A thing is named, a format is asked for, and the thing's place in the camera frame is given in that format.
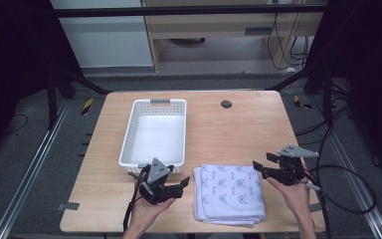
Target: folded towel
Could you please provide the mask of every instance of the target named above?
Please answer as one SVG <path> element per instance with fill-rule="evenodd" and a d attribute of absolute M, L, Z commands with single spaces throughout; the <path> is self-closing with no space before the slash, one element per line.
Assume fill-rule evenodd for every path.
<path fill-rule="evenodd" d="M 208 218 L 203 211 L 203 204 L 201 200 L 201 167 L 194 168 L 195 181 L 195 199 L 194 199 L 194 216 L 198 221 L 205 223 L 220 224 L 220 225 L 236 225 L 236 226 L 254 226 L 256 220 L 238 220 L 237 218 L 231 220 L 217 220 Z"/>
<path fill-rule="evenodd" d="M 194 177 L 197 220 L 253 226 L 266 218 L 259 174 L 251 166 L 204 163 Z"/>

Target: aluminum rail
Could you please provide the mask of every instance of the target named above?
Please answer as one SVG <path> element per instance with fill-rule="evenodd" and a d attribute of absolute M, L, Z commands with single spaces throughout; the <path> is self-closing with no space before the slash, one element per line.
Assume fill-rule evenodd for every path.
<path fill-rule="evenodd" d="M 8 205 L 4 215 L 0 219 L 0 239 L 7 238 L 15 220 L 30 192 L 31 187 L 39 174 L 40 168 L 45 161 L 46 155 L 61 127 L 61 124 L 67 114 L 68 107 L 70 105 L 69 100 L 63 100 L 62 106 L 59 110 L 59 117 L 55 125 L 48 130 L 42 143 L 40 144 L 35 157 L 33 158 L 30 167 L 27 169 L 23 180 L 20 183 L 14 197 Z"/>

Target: black cable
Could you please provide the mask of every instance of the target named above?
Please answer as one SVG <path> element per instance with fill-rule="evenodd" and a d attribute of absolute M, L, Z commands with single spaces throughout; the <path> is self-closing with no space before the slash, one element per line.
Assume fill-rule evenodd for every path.
<path fill-rule="evenodd" d="M 297 37 L 294 37 L 294 38 L 293 38 L 292 45 L 290 45 L 290 51 L 289 51 L 289 54 L 290 54 L 290 56 L 291 56 L 294 60 L 300 61 L 300 60 L 304 57 L 304 55 L 307 55 L 307 54 L 305 53 L 304 50 L 302 50 L 302 53 L 294 53 L 294 52 L 292 51 L 292 50 L 294 49 L 294 47 L 295 47 L 296 39 L 297 39 Z"/>
<path fill-rule="evenodd" d="M 345 112 L 345 113 L 344 113 L 344 114 L 341 114 L 341 115 L 338 116 L 338 117 L 334 117 L 334 119 L 335 119 L 335 120 L 339 120 L 341 117 L 343 117 L 345 114 L 347 114 L 347 113 L 349 112 L 349 107 L 344 107 L 344 108 L 342 108 L 341 110 L 339 110 L 339 111 L 337 112 L 337 114 L 342 113 L 342 112 Z"/>
<path fill-rule="evenodd" d="M 336 31 L 336 33 L 331 37 L 332 40 L 330 40 L 326 46 L 324 47 L 324 49 L 321 51 L 320 53 L 320 56 L 322 54 L 324 54 L 326 52 L 326 50 L 330 51 L 331 47 L 330 45 L 332 44 L 333 40 L 335 40 L 338 36 L 338 34 L 340 32 L 343 31 L 343 28 L 347 25 L 347 23 L 349 22 L 349 20 L 353 17 L 353 15 L 355 14 L 356 10 L 359 8 L 359 5 L 360 5 L 360 2 L 361 1 L 358 1 L 356 6 L 353 8 L 353 10 L 351 11 L 351 13 L 349 14 L 349 16 L 345 19 L 345 21 L 343 22 L 343 24 L 339 27 L 339 29 Z M 322 152 L 322 149 L 323 149 L 323 146 L 324 146 L 324 143 L 325 143 L 325 140 L 327 139 L 328 135 L 330 134 L 331 132 L 331 129 L 332 129 L 332 126 L 330 125 L 327 130 L 326 130 L 326 133 L 324 134 L 324 138 L 323 140 L 321 141 L 321 146 L 320 146 L 320 149 L 319 149 L 319 155 L 321 155 L 321 152 Z M 319 159 L 320 157 L 318 157 L 317 159 L 317 163 L 316 163 L 316 168 L 314 169 L 315 172 L 316 172 L 316 179 L 317 179 L 317 183 L 320 188 L 321 188 L 321 182 L 320 182 L 320 179 L 319 179 Z M 328 221 L 328 215 L 327 215 L 327 208 L 326 208 L 326 202 L 325 202 L 325 195 L 324 193 L 320 194 L 320 204 L 321 204 L 321 210 L 323 212 L 323 218 L 324 218 L 324 223 L 326 225 L 326 234 L 327 234 L 327 238 L 331 238 L 331 233 L 330 233 L 330 228 L 329 228 L 329 221 Z"/>
<path fill-rule="evenodd" d="M 327 137 L 330 135 L 332 128 L 333 128 L 333 126 L 330 125 L 330 126 L 327 128 L 327 130 L 325 131 L 324 137 L 323 137 L 323 139 L 322 139 L 322 141 L 321 141 L 321 145 L 320 145 L 320 147 L 319 147 L 319 149 L 318 149 L 318 158 L 317 158 L 317 162 L 316 162 L 316 168 L 319 167 L 319 164 L 320 164 L 320 157 L 321 157 L 321 152 L 322 152 L 322 150 L 323 150 L 325 140 L 326 140 Z M 320 181 L 320 176 L 319 176 L 319 172 L 318 172 L 318 170 L 315 172 L 315 177 L 317 178 L 317 182 L 321 185 L 321 181 Z"/>
<path fill-rule="evenodd" d="M 305 68 L 306 56 L 308 56 L 308 37 L 305 37 L 305 42 L 303 44 L 303 55 L 302 55 L 302 59 L 300 62 L 302 69 Z"/>
<path fill-rule="evenodd" d="M 376 194 L 375 194 L 374 190 L 372 189 L 372 187 L 368 184 L 368 182 L 360 174 L 356 173 L 355 171 L 353 171 L 353 170 L 351 170 L 349 168 L 346 168 L 346 167 L 343 167 L 343 166 L 340 166 L 340 165 L 332 165 L 332 164 L 322 165 L 322 166 L 316 167 L 314 169 L 311 169 L 310 171 L 320 170 L 322 168 L 339 168 L 339 169 L 343 169 L 345 171 L 348 171 L 348 172 L 354 174 L 356 177 L 358 177 L 362 181 L 362 183 L 364 183 L 365 187 L 368 189 L 368 192 L 370 193 L 371 198 L 373 200 L 371 202 L 371 206 L 369 206 L 367 209 L 365 209 L 365 210 L 353 210 L 353 209 L 347 208 L 347 207 L 337 203 L 330 196 L 325 194 L 325 197 L 327 198 L 327 200 L 329 200 L 335 206 L 339 207 L 340 209 L 342 209 L 344 211 L 351 212 L 351 213 L 354 213 L 354 214 L 365 214 L 365 213 L 368 213 L 368 212 L 372 211 L 374 209 L 374 207 L 377 205 L 377 197 L 376 197 Z"/>
<path fill-rule="evenodd" d="M 334 114 L 332 115 L 333 119 L 336 120 L 337 115 L 339 115 L 340 113 L 342 113 L 344 111 L 349 111 L 349 107 L 346 106 L 346 107 L 343 107 L 342 109 L 340 109 L 338 111 L 335 111 Z"/>
<path fill-rule="evenodd" d="M 278 36 L 278 42 L 279 42 L 279 45 L 281 46 L 281 50 L 282 50 L 282 56 L 283 56 L 284 60 L 289 64 L 289 66 L 287 66 L 287 67 L 285 67 L 285 68 L 279 68 L 279 67 L 276 66 L 275 61 L 273 61 L 273 65 L 274 65 L 274 67 L 275 67 L 277 70 L 285 70 L 285 69 L 287 69 L 288 67 L 294 67 L 294 66 L 297 66 L 297 64 L 292 64 L 292 63 L 288 62 L 288 61 L 287 61 L 287 58 L 286 58 L 286 56 L 285 56 L 284 47 L 283 47 L 283 45 L 282 45 L 282 41 L 281 41 L 281 38 L 279 37 L 279 31 L 278 31 L 278 13 L 275 13 L 275 21 L 274 21 L 273 26 L 272 26 L 272 31 L 271 31 L 270 34 L 269 34 L 269 37 L 268 37 L 268 43 L 267 43 L 267 45 L 268 45 L 268 50 L 269 50 L 269 54 L 270 54 L 271 58 L 273 59 L 274 57 L 273 57 L 273 55 L 272 55 L 272 52 L 270 51 L 270 38 L 271 38 L 271 35 L 272 35 L 272 32 L 273 32 L 274 29 L 276 29 L 276 34 L 277 34 L 277 36 Z"/>
<path fill-rule="evenodd" d="M 315 125 L 312 125 L 312 126 L 309 126 L 308 128 L 306 129 L 303 129 L 301 131 L 298 131 L 295 133 L 295 136 L 301 136 L 301 135 L 304 135 L 304 134 L 307 134 L 307 133 L 310 133 L 310 132 L 313 132 L 315 130 L 317 130 L 318 128 L 321 128 L 323 125 L 326 124 L 326 121 L 323 121 L 323 122 L 320 122 L 318 124 L 315 124 Z"/>
<path fill-rule="evenodd" d="M 303 172 L 303 174 L 306 176 L 306 178 L 308 178 L 308 180 L 310 180 L 314 185 L 316 185 L 320 189 L 318 191 L 317 195 L 320 198 L 319 202 L 320 202 L 321 211 L 322 211 L 322 214 L 323 214 L 324 225 L 325 225 L 325 232 L 326 232 L 327 238 L 331 238 L 330 221 L 328 219 L 328 213 L 327 213 L 327 207 L 326 207 L 326 202 L 325 202 L 325 196 L 324 196 L 325 193 L 324 193 L 324 190 L 322 189 L 321 183 L 318 180 L 318 178 L 316 178 L 313 174 L 311 174 L 311 173 L 308 174 L 306 172 L 307 172 L 307 170 L 304 170 L 304 172 Z"/>
<path fill-rule="evenodd" d="M 26 121 L 23 123 L 23 125 L 19 126 L 18 128 L 13 129 L 13 130 L 9 130 L 9 131 L 5 131 L 4 133 L 9 134 L 9 133 L 13 133 L 13 132 L 19 131 L 21 128 L 23 128 L 24 126 L 26 126 L 27 123 L 29 122 L 29 118 L 28 118 L 26 115 L 23 115 L 23 114 L 15 114 L 14 116 L 15 116 L 15 117 L 23 117 L 23 118 L 26 119 Z"/>
<path fill-rule="evenodd" d="M 135 176 L 132 172 L 129 173 L 129 175 L 133 176 L 134 179 L 137 180 L 137 182 L 135 183 L 134 192 L 132 194 L 131 201 L 128 203 L 128 207 L 126 208 L 125 217 L 123 218 L 123 232 L 125 232 L 126 228 L 128 228 L 129 215 L 131 214 L 132 207 L 134 206 L 134 203 L 138 199 L 141 198 L 141 197 L 139 197 L 139 198 L 135 199 L 135 197 L 137 196 L 137 193 L 138 193 L 138 188 L 141 185 L 141 182 L 143 180 L 142 176 L 143 176 L 144 172 L 149 169 L 150 166 L 151 166 L 150 164 L 147 164 L 143 169 L 141 169 L 139 176 Z"/>

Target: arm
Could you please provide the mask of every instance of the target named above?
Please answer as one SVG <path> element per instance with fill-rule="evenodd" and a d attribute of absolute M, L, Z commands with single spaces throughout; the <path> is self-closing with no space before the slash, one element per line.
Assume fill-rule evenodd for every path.
<path fill-rule="evenodd" d="M 138 199 L 131 212 L 131 223 L 128 229 L 123 232 L 123 239 L 137 239 L 153 224 L 157 216 L 164 210 L 168 209 L 175 201 L 175 198 L 153 205 L 144 198 Z"/>
<path fill-rule="evenodd" d="M 284 196 L 287 207 L 295 216 L 300 238 L 317 238 L 309 211 L 309 188 L 305 183 L 285 186 L 271 177 L 267 181 Z"/>

